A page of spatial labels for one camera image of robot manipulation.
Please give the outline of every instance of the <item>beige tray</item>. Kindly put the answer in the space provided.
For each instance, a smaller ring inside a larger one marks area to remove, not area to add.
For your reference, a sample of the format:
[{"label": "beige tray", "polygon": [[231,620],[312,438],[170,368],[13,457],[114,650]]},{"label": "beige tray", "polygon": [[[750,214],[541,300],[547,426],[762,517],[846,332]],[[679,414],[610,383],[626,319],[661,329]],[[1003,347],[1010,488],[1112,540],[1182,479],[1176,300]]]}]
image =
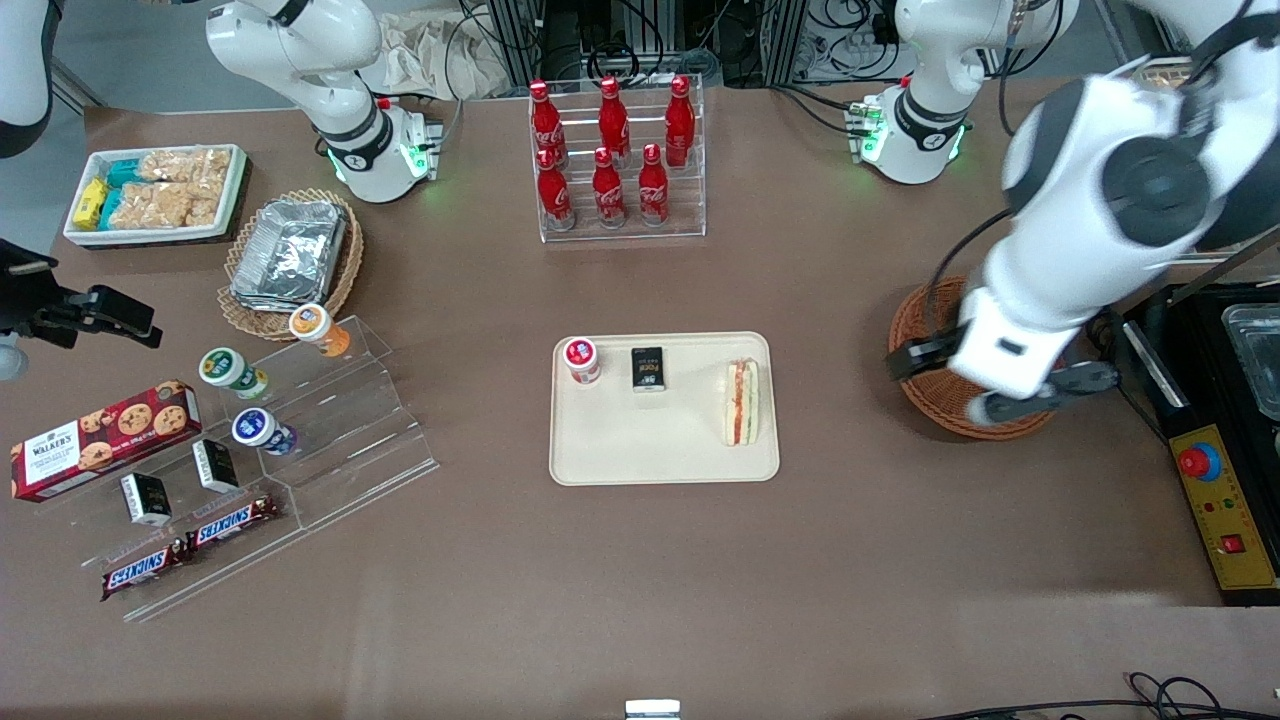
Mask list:
[{"label": "beige tray", "polygon": [[[769,343],[758,333],[593,336],[600,379],[579,384],[552,354],[552,478],[562,486],[742,483],[778,471]],[[667,389],[631,389],[631,348],[662,347]],[[728,363],[760,365],[760,434],[754,445],[724,445]]]}]

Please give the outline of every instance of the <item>wicker basket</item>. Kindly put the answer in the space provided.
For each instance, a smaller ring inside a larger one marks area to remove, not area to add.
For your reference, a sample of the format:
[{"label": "wicker basket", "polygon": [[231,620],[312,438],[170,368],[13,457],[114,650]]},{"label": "wicker basket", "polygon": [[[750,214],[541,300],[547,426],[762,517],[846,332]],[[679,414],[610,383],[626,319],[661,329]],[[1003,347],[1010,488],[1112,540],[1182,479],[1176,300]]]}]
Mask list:
[{"label": "wicker basket", "polygon": [[[964,295],[965,278],[952,275],[938,283],[934,295],[934,325],[924,323],[924,293],[928,286],[918,287],[902,301],[893,314],[888,332],[890,351],[911,338],[925,337],[934,327],[942,327],[947,316],[960,305]],[[902,383],[911,405],[924,413],[931,420],[943,428],[975,439],[1015,439],[1029,436],[1044,427],[1052,413],[1037,413],[995,427],[975,425],[969,421],[966,407],[969,401],[983,392],[977,384],[961,378],[951,370],[934,370],[916,375]]]},{"label": "wicker basket", "polygon": [[[360,222],[356,220],[356,213],[351,209],[342,197],[326,191],[326,190],[294,190],[292,192],[285,192],[284,195],[276,197],[276,200],[297,200],[300,202],[315,202],[325,201],[339,205],[347,211],[347,232],[342,238],[342,250],[338,252],[338,264],[334,266],[333,286],[329,290],[329,300],[325,301],[324,306],[329,310],[329,314],[334,318],[338,316],[338,310],[342,309],[342,304],[347,301],[347,296],[351,295],[352,286],[356,284],[356,274],[360,273],[360,259],[365,254],[365,236],[360,229]],[[250,236],[253,234],[253,228],[257,225],[259,213],[253,213],[244,227],[241,228],[239,234],[236,236],[236,242],[232,243],[230,251],[227,252],[227,263],[224,268],[227,269],[227,279],[230,281],[236,275],[236,268],[239,266],[241,258],[244,256],[244,243],[248,242]],[[232,288],[227,286],[218,291],[218,305],[223,309],[223,316],[227,322],[238,329],[247,332],[261,338],[266,338],[274,342],[289,342],[296,340],[293,333],[289,332],[289,314],[288,313],[264,313],[261,310],[250,310],[236,299],[232,297]]]}]

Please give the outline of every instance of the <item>sandwich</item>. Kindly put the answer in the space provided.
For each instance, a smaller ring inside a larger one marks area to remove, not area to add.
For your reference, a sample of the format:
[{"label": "sandwich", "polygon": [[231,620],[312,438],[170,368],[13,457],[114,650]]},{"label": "sandwich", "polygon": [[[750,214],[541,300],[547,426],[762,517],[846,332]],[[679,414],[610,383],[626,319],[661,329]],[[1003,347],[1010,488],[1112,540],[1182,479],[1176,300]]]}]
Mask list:
[{"label": "sandwich", "polygon": [[760,366],[746,357],[728,364],[724,387],[724,445],[751,445],[760,434]]}]

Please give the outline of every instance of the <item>coca-cola bottle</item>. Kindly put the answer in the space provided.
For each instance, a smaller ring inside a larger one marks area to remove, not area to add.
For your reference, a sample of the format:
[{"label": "coca-cola bottle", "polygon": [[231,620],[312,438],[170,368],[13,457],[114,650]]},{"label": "coca-cola bottle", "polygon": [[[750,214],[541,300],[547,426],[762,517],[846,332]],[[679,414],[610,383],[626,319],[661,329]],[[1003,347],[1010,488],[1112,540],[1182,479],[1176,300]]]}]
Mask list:
[{"label": "coca-cola bottle", "polygon": [[534,141],[538,150],[550,150],[556,167],[568,165],[568,149],[564,147],[564,126],[559,120],[559,110],[552,105],[547,83],[535,79],[529,83],[529,96],[534,99],[534,113],[530,122],[534,126]]},{"label": "coca-cola bottle", "polygon": [[608,149],[613,167],[622,169],[631,164],[631,123],[627,109],[618,100],[618,78],[605,76],[600,81],[600,145]]},{"label": "coca-cola bottle", "polygon": [[640,219],[655,228],[667,222],[667,170],[662,167],[662,149],[657,142],[644,146],[640,168]]},{"label": "coca-cola bottle", "polygon": [[600,224],[609,229],[621,228],[627,222],[627,209],[622,205],[622,178],[613,167],[613,154],[608,147],[595,149],[591,187],[595,188],[595,211],[600,215]]},{"label": "coca-cola bottle", "polygon": [[547,214],[547,229],[564,232],[573,229],[577,213],[568,199],[568,183],[556,168],[556,155],[550,150],[538,151],[538,197]]},{"label": "coca-cola bottle", "polygon": [[667,165],[684,168],[694,147],[694,105],[689,101],[689,77],[671,81],[671,102],[667,104]]}]

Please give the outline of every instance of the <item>brown table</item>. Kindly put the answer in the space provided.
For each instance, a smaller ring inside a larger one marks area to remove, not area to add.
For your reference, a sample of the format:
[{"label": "brown table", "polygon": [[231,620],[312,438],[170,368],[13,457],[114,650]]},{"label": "brown table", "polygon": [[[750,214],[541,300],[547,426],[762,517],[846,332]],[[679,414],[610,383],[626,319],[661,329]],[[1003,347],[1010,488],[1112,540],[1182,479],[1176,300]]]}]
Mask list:
[{"label": "brown table", "polygon": [[[1012,82],[1014,117],[1047,87]],[[1001,206],[993,95],[940,181],[900,187],[785,99],[716,91],[708,236],[627,250],[541,246],[524,101],[468,106],[439,182],[357,204],[367,250],[347,307],[394,348],[443,468],[146,625],[96,602],[33,506],[0,503],[0,707],[552,720],[669,696],[691,720],[891,720],[1123,697],[1120,673],[1146,669],[1275,711],[1280,611],[1215,607],[1167,451],[1119,398],[980,445],[931,427],[886,378],[897,302]],[[300,113],[109,110],[90,128],[91,149],[236,142],[256,163],[250,208],[339,188]],[[191,378],[212,345],[273,350],[219,315],[224,254],[60,242],[63,283],[157,305],[164,347],[26,343],[29,374],[0,387],[5,442]],[[772,345],[773,480],[552,482],[557,340],[723,329]],[[86,369],[96,379],[77,384]]]}]

